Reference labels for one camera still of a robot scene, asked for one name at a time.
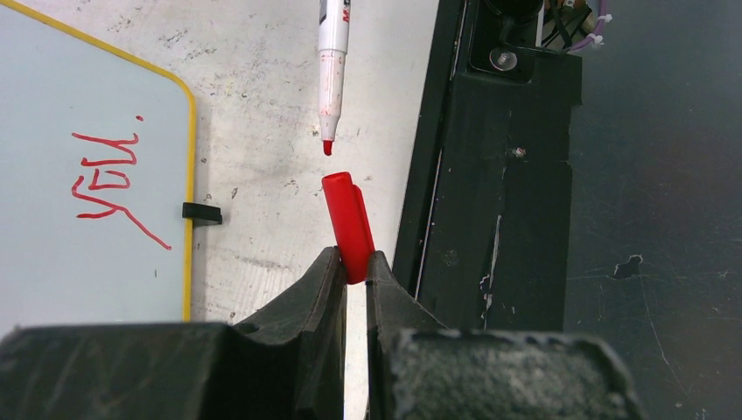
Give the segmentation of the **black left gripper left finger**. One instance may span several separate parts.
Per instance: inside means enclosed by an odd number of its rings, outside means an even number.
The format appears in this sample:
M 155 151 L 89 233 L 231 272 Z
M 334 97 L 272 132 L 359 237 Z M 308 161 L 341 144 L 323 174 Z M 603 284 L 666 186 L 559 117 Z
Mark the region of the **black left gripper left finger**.
M 220 323 L 65 325 L 1 342 L 4 419 L 340 419 L 346 272 L 335 247 Z

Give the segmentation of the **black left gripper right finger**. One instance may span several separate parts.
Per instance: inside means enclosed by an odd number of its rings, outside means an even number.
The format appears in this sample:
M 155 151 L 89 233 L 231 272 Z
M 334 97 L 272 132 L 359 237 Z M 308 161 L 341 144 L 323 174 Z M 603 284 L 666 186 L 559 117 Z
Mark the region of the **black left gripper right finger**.
M 602 340 L 461 331 L 401 287 L 386 256 L 367 266 L 370 419 L 643 419 L 631 375 Z

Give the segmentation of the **red marker cap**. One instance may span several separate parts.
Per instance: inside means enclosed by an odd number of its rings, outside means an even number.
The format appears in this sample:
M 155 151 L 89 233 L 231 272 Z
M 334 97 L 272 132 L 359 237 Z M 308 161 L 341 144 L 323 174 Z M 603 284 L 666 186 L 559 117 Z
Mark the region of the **red marker cap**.
M 375 245 L 361 189 L 347 171 L 324 176 L 322 186 L 347 283 L 362 283 Z

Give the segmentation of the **yellow framed whiteboard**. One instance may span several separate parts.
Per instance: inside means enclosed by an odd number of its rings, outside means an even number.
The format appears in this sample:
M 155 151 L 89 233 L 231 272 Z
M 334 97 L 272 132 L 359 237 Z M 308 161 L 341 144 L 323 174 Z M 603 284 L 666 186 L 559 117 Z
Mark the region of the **yellow framed whiteboard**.
M 174 74 L 1 4 L 1 329 L 191 317 L 197 113 Z

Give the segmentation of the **red capped whiteboard marker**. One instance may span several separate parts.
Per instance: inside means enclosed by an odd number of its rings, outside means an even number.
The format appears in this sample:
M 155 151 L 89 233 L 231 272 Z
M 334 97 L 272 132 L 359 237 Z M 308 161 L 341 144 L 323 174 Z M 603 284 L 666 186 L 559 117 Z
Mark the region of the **red capped whiteboard marker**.
M 318 20 L 318 119 L 323 152 L 331 156 L 342 111 L 351 0 L 321 0 Z

